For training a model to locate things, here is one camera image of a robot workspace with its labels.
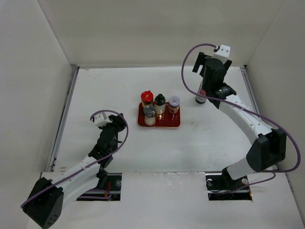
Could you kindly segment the small pink-lidded spice jar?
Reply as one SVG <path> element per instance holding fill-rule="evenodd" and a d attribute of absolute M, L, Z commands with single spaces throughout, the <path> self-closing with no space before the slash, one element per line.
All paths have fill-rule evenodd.
<path fill-rule="evenodd" d="M 171 96 L 168 101 L 169 112 L 171 114 L 178 113 L 180 109 L 180 98 L 178 96 Z"/>

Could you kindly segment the red-capped sauce jar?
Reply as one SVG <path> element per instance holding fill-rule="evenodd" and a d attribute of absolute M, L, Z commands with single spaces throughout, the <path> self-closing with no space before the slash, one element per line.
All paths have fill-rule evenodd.
<path fill-rule="evenodd" d="M 154 96 L 153 93 L 148 90 L 141 93 L 141 102 L 142 107 L 144 108 L 146 105 L 153 104 Z"/>

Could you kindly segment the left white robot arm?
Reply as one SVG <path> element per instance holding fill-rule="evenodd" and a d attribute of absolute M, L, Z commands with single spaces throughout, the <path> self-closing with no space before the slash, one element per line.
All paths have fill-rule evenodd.
<path fill-rule="evenodd" d="M 100 110 L 90 120 L 101 130 L 100 137 L 90 153 L 76 166 L 52 179 L 41 177 L 36 181 L 21 209 L 40 228 L 50 228 L 61 215 L 62 210 L 89 190 L 102 190 L 107 185 L 105 168 L 125 143 L 118 138 L 119 132 L 129 131 L 122 113 Z"/>

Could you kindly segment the silver-capped glass shaker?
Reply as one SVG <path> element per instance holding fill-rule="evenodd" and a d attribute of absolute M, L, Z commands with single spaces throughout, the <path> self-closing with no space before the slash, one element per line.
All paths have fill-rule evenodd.
<path fill-rule="evenodd" d="M 144 122 L 147 126 L 155 125 L 155 121 L 156 121 L 155 112 L 156 112 L 155 107 L 152 104 L 146 105 L 143 108 Z"/>

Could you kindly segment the tall clear vinegar bottle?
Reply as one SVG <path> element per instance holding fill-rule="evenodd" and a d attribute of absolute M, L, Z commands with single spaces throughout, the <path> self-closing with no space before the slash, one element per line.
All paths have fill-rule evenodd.
<path fill-rule="evenodd" d="M 197 93 L 200 94 L 200 96 L 196 96 L 195 100 L 197 103 L 199 104 L 204 104 L 206 102 L 206 98 L 204 96 L 206 96 L 206 92 L 205 90 L 202 88 L 202 84 L 203 84 L 203 81 L 201 81 L 200 85 L 199 85 L 199 88 L 198 88 L 198 91 Z"/>

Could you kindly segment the black-capped white bottle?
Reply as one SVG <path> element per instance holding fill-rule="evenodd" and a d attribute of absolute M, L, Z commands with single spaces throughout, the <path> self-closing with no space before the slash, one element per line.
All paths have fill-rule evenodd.
<path fill-rule="evenodd" d="M 157 115 L 162 115 L 166 108 L 166 99 L 163 94 L 158 94 L 154 99 L 154 107 Z"/>

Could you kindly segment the red rectangular tray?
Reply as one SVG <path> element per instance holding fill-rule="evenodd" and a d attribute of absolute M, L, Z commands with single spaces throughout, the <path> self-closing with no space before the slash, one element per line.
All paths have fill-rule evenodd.
<path fill-rule="evenodd" d="M 137 117 L 137 123 L 141 127 L 156 127 L 156 128 L 178 128 L 181 123 L 181 112 L 180 109 L 178 109 L 178 112 L 175 114 L 172 114 L 169 112 L 169 103 L 166 102 L 165 112 L 163 113 L 163 119 L 159 120 L 156 118 L 155 125 L 153 126 L 147 126 L 144 121 L 144 112 L 142 103 L 138 104 L 138 117 Z"/>

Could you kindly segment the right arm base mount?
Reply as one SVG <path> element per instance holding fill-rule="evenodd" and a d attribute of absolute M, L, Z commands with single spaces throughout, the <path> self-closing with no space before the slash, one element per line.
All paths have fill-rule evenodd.
<path fill-rule="evenodd" d="M 206 187 L 210 201 L 252 200 L 248 177 L 244 176 L 225 184 L 221 173 L 206 173 Z"/>

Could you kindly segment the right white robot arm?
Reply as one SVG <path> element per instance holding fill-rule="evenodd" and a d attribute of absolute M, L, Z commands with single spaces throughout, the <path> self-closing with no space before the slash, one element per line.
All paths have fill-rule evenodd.
<path fill-rule="evenodd" d="M 286 133 L 248 112 L 236 91 L 224 82 L 231 63 L 200 52 L 193 67 L 193 72 L 203 78 L 202 89 L 208 100 L 231 118 L 252 145 L 243 159 L 222 170 L 221 184 L 228 189 L 236 186 L 244 176 L 262 172 L 283 161 L 286 152 Z"/>

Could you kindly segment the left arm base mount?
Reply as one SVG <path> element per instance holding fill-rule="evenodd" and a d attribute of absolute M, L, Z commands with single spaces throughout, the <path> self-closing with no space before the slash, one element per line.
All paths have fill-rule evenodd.
<path fill-rule="evenodd" d="M 77 201 L 120 201 L 121 188 L 122 173 L 109 173 L 100 179 L 97 187 L 82 194 Z"/>

